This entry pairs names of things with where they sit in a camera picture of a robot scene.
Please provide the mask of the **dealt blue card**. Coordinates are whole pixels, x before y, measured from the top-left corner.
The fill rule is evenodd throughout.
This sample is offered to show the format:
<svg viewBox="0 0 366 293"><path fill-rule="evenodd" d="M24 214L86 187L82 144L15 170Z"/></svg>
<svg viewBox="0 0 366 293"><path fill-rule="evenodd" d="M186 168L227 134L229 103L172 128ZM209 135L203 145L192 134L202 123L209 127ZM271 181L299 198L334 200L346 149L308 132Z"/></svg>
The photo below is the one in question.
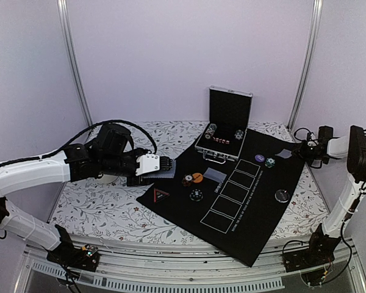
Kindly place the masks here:
<svg viewBox="0 0 366 293"><path fill-rule="evenodd" d="M291 150L288 150L288 149L283 149L278 154L275 154L275 156L281 157L283 159L289 159L290 157L293 156L293 152Z"/></svg>
<svg viewBox="0 0 366 293"><path fill-rule="evenodd" d="M221 171L218 171L214 168L208 168L203 174L204 178L210 179L210 180L215 181L217 183L223 183L226 176L227 176L227 174L225 174Z"/></svg>

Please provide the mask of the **green blue chip stack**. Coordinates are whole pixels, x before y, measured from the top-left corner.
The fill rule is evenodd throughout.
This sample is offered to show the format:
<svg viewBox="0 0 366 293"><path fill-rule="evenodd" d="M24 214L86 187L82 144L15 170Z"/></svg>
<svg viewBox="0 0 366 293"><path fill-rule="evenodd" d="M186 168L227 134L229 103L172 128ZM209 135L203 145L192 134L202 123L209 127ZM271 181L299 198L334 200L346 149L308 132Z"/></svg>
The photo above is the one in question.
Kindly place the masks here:
<svg viewBox="0 0 366 293"><path fill-rule="evenodd" d="M275 159L274 159L274 158L272 158L272 157L268 157L268 158L266 158L266 160L265 160L265 166L266 166L267 168L273 168L273 167L275 166L275 163L276 163L276 161L275 161Z"/></svg>

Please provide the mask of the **black white dealer button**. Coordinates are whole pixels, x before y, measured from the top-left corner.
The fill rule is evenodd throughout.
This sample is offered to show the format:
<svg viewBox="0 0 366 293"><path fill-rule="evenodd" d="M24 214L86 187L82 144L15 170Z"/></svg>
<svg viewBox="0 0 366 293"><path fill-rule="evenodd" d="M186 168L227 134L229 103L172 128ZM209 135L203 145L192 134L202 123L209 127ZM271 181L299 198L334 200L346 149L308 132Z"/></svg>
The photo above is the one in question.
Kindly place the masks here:
<svg viewBox="0 0 366 293"><path fill-rule="evenodd" d="M290 200L290 195L286 190L279 189L275 192L275 199L280 203L287 203Z"/></svg>

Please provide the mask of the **purple small blind button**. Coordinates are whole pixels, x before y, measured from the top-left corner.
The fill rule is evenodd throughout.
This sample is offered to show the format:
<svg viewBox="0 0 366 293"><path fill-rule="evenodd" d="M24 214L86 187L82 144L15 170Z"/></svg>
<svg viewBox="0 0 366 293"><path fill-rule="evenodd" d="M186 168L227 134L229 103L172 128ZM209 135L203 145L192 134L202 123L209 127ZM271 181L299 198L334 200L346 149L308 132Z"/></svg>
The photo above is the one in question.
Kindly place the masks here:
<svg viewBox="0 0 366 293"><path fill-rule="evenodd" d="M257 155L255 155L255 160L257 161L257 162L264 162L265 161L265 157L263 156L263 155L261 155L261 154L257 154Z"/></svg>

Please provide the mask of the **blue playing card deck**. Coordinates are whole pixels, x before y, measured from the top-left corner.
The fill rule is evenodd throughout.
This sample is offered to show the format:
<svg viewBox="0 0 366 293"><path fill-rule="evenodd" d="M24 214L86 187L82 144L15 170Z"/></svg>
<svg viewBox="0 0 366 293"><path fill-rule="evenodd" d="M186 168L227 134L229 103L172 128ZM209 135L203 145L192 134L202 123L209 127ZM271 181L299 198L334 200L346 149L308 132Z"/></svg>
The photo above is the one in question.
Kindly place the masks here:
<svg viewBox="0 0 366 293"><path fill-rule="evenodd" d="M171 179L174 178L176 170L171 168L170 170L159 170L157 172L147 173L142 175L144 178L162 178L162 179Z"/></svg>

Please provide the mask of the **orange black chip stack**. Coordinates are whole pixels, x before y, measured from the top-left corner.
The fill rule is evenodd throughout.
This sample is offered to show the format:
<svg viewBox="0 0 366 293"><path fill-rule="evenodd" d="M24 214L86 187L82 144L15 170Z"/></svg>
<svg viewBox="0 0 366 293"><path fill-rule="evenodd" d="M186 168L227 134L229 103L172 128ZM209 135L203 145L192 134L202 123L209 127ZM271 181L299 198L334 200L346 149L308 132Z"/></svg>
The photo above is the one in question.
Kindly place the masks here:
<svg viewBox="0 0 366 293"><path fill-rule="evenodd" d="M189 187L193 183L193 176L192 175L185 175L182 179L182 185L184 187Z"/></svg>

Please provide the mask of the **orange big blind button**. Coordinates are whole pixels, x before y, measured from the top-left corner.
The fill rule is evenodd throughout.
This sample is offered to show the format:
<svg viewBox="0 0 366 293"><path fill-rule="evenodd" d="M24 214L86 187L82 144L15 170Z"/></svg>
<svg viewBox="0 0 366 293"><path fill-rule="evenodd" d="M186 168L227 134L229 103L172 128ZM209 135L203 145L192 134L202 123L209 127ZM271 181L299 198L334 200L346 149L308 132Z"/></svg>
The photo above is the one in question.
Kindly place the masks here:
<svg viewBox="0 0 366 293"><path fill-rule="evenodd" d="M196 184L201 183L203 181L203 178L204 178L201 173L194 173L192 175L192 177L193 177L193 182L196 183Z"/></svg>

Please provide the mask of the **black and green chip stack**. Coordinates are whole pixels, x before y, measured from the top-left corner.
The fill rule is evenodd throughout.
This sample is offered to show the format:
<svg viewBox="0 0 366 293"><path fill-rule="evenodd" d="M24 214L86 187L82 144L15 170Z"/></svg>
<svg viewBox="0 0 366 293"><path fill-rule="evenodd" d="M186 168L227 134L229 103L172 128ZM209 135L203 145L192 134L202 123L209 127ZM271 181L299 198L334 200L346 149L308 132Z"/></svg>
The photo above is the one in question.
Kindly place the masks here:
<svg viewBox="0 0 366 293"><path fill-rule="evenodd" d="M191 200L198 202L198 201L201 201L204 196L200 189L194 189L190 192L189 197Z"/></svg>

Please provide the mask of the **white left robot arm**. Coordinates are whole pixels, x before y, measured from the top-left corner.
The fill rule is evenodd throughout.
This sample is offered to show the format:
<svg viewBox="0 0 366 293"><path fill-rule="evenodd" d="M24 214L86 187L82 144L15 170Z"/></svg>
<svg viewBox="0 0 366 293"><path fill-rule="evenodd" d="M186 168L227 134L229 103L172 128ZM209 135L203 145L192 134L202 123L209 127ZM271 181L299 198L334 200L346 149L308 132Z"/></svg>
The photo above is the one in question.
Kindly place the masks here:
<svg viewBox="0 0 366 293"><path fill-rule="evenodd" d="M42 126L37 124L0 126L0 161L9 161L22 157L50 153L61 147L85 125ZM54 207L60 183L31 187L9 194L9 200L17 207L32 214L40 220L47 220ZM0 253L9 258L17 258L26 246L14 234L8 234L0 240Z"/></svg>

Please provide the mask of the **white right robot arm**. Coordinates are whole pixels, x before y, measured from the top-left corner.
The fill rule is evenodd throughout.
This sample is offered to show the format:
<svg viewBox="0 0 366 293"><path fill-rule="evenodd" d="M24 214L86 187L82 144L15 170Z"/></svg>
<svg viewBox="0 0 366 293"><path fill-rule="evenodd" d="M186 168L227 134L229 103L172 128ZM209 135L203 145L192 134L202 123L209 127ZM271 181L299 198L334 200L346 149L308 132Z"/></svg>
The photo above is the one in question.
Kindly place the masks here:
<svg viewBox="0 0 366 293"><path fill-rule="evenodd" d="M334 137L330 126L321 126L318 136L307 131L306 137L294 137L301 142L296 154L309 167L320 169L332 160L346 159L347 179L345 187L337 203L316 231L311 235L309 248L303 253L303 261L308 266L316 266L327 255L331 255L340 241L343 240L344 230L357 212L357 207L366 195L366 129L352 125L347 136Z"/></svg>

